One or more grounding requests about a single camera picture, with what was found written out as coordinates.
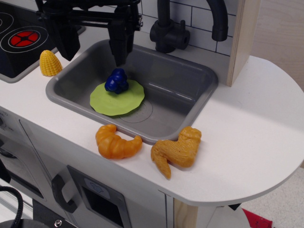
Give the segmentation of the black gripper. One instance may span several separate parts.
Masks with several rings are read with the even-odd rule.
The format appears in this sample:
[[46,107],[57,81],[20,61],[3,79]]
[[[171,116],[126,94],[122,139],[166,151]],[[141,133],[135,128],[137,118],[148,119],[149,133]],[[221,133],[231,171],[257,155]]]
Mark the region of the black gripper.
[[61,56],[71,61],[80,49],[75,25],[108,28],[117,66],[133,49],[134,31],[141,30],[139,0],[37,0],[37,15]]

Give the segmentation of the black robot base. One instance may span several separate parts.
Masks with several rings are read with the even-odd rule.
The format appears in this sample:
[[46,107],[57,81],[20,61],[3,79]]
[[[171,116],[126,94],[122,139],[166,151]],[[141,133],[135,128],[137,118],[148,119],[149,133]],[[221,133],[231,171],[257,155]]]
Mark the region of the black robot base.
[[[44,207],[37,201],[25,199],[22,201],[23,211],[19,219],[19,228],[73,228],[62,216]],[[12,227],[18,214],[19,203],[16,199],[6,196],[0,200],[0,226]]]

